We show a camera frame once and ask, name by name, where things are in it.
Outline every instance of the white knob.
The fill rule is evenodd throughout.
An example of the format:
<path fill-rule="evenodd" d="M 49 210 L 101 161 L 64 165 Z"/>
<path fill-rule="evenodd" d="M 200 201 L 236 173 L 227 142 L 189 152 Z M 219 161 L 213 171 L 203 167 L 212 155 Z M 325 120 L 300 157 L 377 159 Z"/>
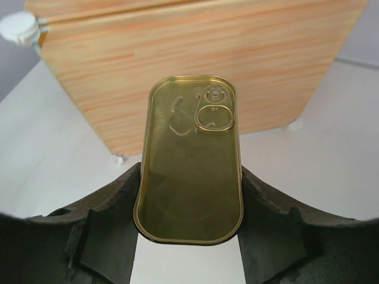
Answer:
<path fill-rule="evenodd" d="M 117 154 L 112 154 L 112 161 L 116 167 L 122 166 L 126 161 L 127 157 L 123 155 L 117 155 Z"/>
<path fill-rule="evenodd" d="M 41 31 L 35 16 L 23 11 L 5 16 L 0 21 L 0 34 L 19 46 L 32 46 L 38 42 Z"/>
<path fill-rule="evenodd" d="M 285 126 L 285 129 L 291 132 L 298 132 L 304 126 L 304 122 L 301 118 L 296 118 L 293 122 Z"/>

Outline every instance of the wooden box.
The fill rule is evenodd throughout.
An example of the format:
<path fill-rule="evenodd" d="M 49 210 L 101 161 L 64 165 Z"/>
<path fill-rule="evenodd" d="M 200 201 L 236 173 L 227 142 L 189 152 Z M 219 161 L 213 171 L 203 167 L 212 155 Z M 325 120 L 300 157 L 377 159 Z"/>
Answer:
<path fill-rule="evenodd" d="M 141 153 L 152 86 L 218 75 L 240 133 L 297 118 L 368 0 L 27 0 L 40 56 L 111 152 Z"/>

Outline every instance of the white wall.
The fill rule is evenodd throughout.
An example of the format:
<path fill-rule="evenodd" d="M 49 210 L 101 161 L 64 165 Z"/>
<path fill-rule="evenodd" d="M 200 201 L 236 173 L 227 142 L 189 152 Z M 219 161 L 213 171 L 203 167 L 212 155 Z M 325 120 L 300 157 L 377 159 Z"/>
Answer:
<path fill-rule="evenodd" d="M 23 10 L 24 2 L 25 0 L 0 0 L 0 18 Z M 0 101 L 39 60 L 33 49 L 16 46 L 0 37 Z"/>
<path fill-rule="evenodd" d="M 338 57 L 379 68 L 379 0 L 370 0 Z"/>

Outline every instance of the white table surface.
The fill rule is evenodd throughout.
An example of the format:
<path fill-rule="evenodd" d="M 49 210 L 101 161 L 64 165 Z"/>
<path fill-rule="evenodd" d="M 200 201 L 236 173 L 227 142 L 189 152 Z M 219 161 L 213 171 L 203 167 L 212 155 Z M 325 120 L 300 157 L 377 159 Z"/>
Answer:
<path fill-rule="evenodd" d="M 296 133 L 241 136 L 242 164 L 318 209 L 379 217 L 379 71 L 334 62 Z M 47 215 L 120 176 L 111 155 L 43 62 L 0 103 L 0 211 Z M 131 284 L 243 284 L 237 238 L 214 247 L 139 236 Z"/>

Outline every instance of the wood grain surface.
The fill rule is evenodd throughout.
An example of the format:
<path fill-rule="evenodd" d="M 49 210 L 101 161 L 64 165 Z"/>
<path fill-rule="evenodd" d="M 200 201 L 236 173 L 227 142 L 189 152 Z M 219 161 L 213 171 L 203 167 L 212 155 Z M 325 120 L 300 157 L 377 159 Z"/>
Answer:
<path fill-rule="evenodd" d="M 47 22 L 72 20 L 200 0 L 26 0 L 25 9 Z"/>
<path fill-rule="evenodd" d="M 142 150 L 147 96 L 172 75 L 238 91 L 240 133 L 298 117 L 367 0 L 205 1 L 50 25 L 41 56 L 108 148 Z"/>

